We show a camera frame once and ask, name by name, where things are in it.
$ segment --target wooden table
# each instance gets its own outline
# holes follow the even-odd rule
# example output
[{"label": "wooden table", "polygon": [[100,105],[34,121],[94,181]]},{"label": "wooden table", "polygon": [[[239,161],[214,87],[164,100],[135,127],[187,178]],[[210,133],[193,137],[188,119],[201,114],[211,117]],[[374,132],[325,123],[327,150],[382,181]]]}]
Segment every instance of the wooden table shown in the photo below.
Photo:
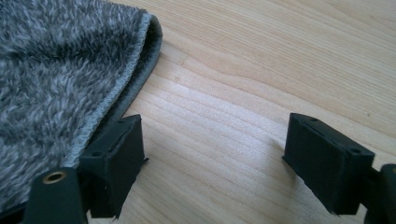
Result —
[{"label": "wooden table", "polygon": [[163,26],[127,115],[150,161],[119,220],[92,223],[362,223],[329,214],[281,160],[290,112],[396,162],[394,0],[118,0]]}]

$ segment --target wood grain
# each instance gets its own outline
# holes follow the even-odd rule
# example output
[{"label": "wood grain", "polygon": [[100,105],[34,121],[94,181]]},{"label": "wood grain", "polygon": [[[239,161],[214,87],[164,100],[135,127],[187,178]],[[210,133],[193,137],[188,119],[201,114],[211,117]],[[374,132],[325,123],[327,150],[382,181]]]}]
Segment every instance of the wood grain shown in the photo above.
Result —
[{"label": "wood grain", "polygon": [[163,26],[141,114],[142,169],[119,220],[91,223],[362,223],[328,214],[281,160],[290,112],[396,162],[393,0],[117,0]]}]

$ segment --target black plastic bracket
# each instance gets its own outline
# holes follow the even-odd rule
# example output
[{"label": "black plastic bracket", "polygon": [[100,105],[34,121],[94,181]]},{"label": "black plastic bracket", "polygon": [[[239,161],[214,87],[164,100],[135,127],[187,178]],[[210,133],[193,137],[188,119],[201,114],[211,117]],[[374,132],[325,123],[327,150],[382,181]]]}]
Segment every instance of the black plastic bracket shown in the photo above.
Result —
[{"label": "black plastic bracket", "polygon": [[140,115],[121,119],[84,151],[76,169],[60,168],[35,179],[23,223],[87,223],[119,217],[144,162]]},{"label": "black plastic bracket", "polygon": [[322,121],[290,114],[283,160],[326,209],[355,215],[367,207],[365,223],[396,223],[396,165],[372,168],[375,154]]}]

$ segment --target fuzzy gray fabric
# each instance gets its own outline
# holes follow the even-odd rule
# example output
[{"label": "fuzzy gray fabric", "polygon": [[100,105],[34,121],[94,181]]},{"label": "fuzzy gray fabric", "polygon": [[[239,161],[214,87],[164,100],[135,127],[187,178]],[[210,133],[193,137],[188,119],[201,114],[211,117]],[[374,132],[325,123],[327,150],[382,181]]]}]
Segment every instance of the fuzzy gray fabric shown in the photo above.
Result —
[{"label": "fuzzy gray fabric", "polygon": [[161,26],[98,0],[0,0],[0,212],[35,176],[78,165],[148,78]]}]

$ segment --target screw hole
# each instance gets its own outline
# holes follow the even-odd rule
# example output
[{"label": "screw hole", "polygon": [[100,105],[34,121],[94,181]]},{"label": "screw hole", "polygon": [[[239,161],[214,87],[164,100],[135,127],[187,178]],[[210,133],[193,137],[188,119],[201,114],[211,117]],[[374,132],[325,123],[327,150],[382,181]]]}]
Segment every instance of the screw hole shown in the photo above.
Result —
[{"label": "screw hole", "polygon": [[66,177],[66,173],[64,171],[56,171],[53,173],[50,173],[49,175],[46,175],[43,178],[43,183],[44,184],[54,184],[57,183],[61,180],[63,180]]},{"label": "screw hole", "polygon": [[352,148],[352,149],[350,149],[353,153],[361,153],[361,150],[360,149],[357,149],[357,148]]},{"label": "screw hole", "polygon": [[93,157],[100,157],[102,156],[102,152],[95,151],[91,154]]}]

